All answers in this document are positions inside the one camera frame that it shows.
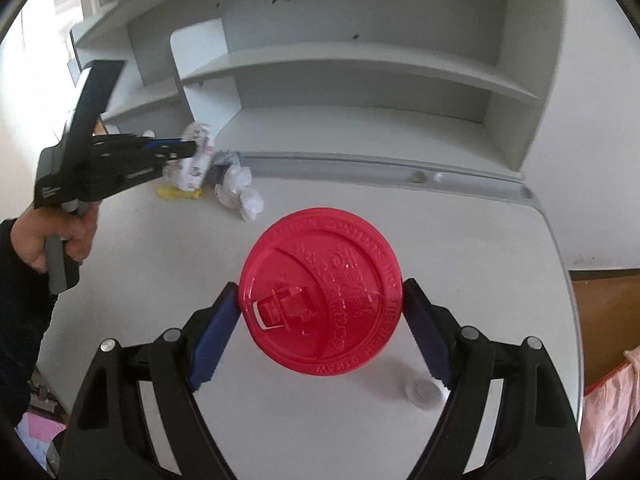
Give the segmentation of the dark blue sleeve forearm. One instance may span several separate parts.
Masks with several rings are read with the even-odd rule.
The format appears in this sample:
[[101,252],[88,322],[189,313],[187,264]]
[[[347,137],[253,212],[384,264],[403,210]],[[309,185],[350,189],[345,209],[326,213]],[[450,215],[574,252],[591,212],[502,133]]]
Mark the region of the dark blue sleeve forearm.
[[13,427],[29,407],[29,381],[58,300],[47,274],[17,255],[11,242],[14,223],[1,223],[0,302],[1,419]]

